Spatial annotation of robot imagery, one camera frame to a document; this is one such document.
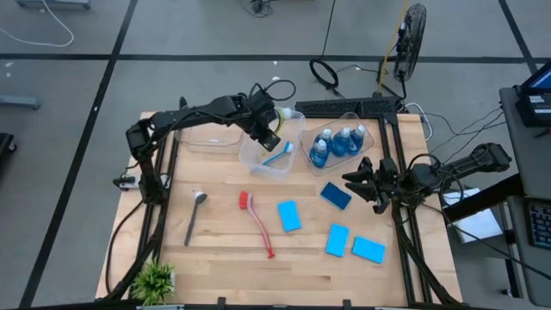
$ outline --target white cable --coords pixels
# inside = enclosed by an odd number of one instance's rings
[[[30,45],[36,45],[36,46],[46,46],[46,47],[67,47],[69,46],[74,40],[75,40],[75,36],[73,35],[73,33],[71,32],[71,30],[63,23],[59,20],[59,18],[53,14],[53,12],[50,10],[50,7],[48,7],[48,5],[46,4],[46,0],[42,0],[42,3],[44,3],[44,6],[46,7],[46,9],[48,10],[48,13],[50,13],[50,15],[56,20],[58,21],[59,25],[61,25],[63,28],[65,28],[65,30],[67,30],[67,32],[71,35],[71,39],[69,40],[69,42],[65,43],[65,44],[53,44],[53,43],[40,43],[40,42],[31,42],[31,41],[27,41],[27,40],[22,40],[22,39],[18,39],[16,38],[15,36],[9,34],[9,32],[7,32],[6,30],[4,30],[3,28],[0,27],[0,31],[2,31],[3,33],[5,33],[6,35],[8,35],[11,39],[13,40],[16,40],[16,41],[19,41],[21,43],[27,43],[27,44],[30,44]]]
[[[421,108],[420,105],[416,104],[415,102],[407,103],[406,108],[409,106],[416,106],[419,111],[421,111],[421,114],[423,115],[424,121],[427,123],[427,127],[429,128],[429,136],[424,138],[425,141],[430,140],[432,138],[432,126],[430,125],[429,119],[427,118],[427,115],[424,114],[423,108]]]

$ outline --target toothbrush handle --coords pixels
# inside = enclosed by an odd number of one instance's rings
[[[262,163],[262,165],[266,165],[266,164],[269,164],[271,162],[273,162],[274,160],[280,158],[283,154],[285,154],[285,150],[283,150],[282,152],[280,152],[279,154],[275,155],[273,158],[269,158],[268,160],[266,160],[265,162]]]

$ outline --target clear plastic bin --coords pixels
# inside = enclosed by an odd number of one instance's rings
[[[283,123],[280,132],[277,134],[281,138],[279,144],[272,152],[267,152],[257,141],[245,137],[239,151],[239,160],[242,164],[249,167],[251,173],[263,175],[266,177],[285,177],[293,167],[294,159],[300,148],[300,133],[306,128],[306,119],[300,112],[291,111],[291,115]],[[276,130],[278,120],[272,121],[269,127]],[[293,145],[291,152],[287,152],[278,159],[263,164],[268,159],[281,153],[285,149],[287,142]]]
[[[312,160],[310,159],[310,149],[313,147],[313,142],[315,141],[316,137],[320,133],[322,133],[324,129],[329,128],[331,130],[331,137],[333,137],[336,133],[340,132],[345,127],[354,130],[360,125],[364,126],[366,128],[366,131],[363,137],[363,146],[360,149],[359,153],[357,153],[356,155],[346,154],[342,157],[337,157],[331,152],[329,154],[329,158],[325,162],[324,168],[318,168],[312,164]],[[368,126],[362,123],[362,120],[360,120],[358,115],[351,112],[345,113],[338,120],[327,123],[324,126],[314,128],[313,130],[305,131],[300,135],[300,149],[302,150],[304,159],[308,162],[308,167],[310,168],[310,171],[315,176],[324,175],[325,173],[337,168],[339,165],[344,164],[353,158],[362,156],[362,153],[367,151],[371,146],[373,146],[373,144],[373,137],[368,131]]]
[[[244,133],[235,125],[225,127],[211,123],[183,129],[176,138],[191,152],[237,154]]]

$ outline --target monitor screen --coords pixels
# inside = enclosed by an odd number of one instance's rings
[[[535,89],[551,89],[551,69],[547,70],[540,78],[534,81],[530,88]]]

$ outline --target yellow cable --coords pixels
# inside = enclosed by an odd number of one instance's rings
[[[399,25],[404,21],[404,16],[406,16],[406,10],[409,5],[410,5],[410,0],[405,0],[404,8],[402,9],[402,12],[399,15],[399,20],[398,20],[398,23],[396,24],[396,28],[394,28],[393,37],[392,39],[390,39],[390,42],[388,42],[387,54],[385,54],[385,58],[382,61],[381,72],[386,72],[388,55],[390,55],[390,51],[392,51],[393,49],[393,43],[394,43],[394,39],[396,38],[396,34],[398,33]],[[381,74],[379,77],[379,86],[377,87],[378,93],[382,93],[382,83],[384,79],[385,79],[385,74]]]

